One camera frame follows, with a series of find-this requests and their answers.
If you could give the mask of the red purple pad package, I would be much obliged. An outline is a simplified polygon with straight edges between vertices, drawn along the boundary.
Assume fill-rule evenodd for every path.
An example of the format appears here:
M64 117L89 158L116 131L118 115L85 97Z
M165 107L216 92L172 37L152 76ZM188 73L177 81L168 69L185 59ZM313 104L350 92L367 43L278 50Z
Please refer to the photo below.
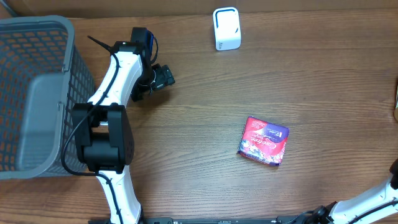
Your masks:
M248 159L279 166L285 153L290 129L249 116L237 153Z

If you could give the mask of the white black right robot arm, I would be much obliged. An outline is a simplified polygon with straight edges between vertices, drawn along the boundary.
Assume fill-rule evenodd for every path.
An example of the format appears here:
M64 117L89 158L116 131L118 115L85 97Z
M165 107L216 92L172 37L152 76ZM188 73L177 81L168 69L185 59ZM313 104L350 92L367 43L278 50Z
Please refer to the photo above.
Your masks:
M397 161L389 177L355 198L318 207L306 223L369 224L397 213Z

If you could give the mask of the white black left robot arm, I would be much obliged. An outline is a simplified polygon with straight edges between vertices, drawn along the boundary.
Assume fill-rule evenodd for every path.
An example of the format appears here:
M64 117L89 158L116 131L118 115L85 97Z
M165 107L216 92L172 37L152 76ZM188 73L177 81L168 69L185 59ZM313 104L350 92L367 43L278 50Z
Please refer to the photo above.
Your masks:
M111 212L107 223L145 223L129 168L134 138L127 103L173 85L175 79L167 65L156 62L159 44L145 27L133 28L129 41L117 41L112 46L97 43L110 54L109 68L94 95L86 103L73 106L73 131L67 139L75 142L78 160L88 172L69 168L65 152L62 166L72 175L100 181Z

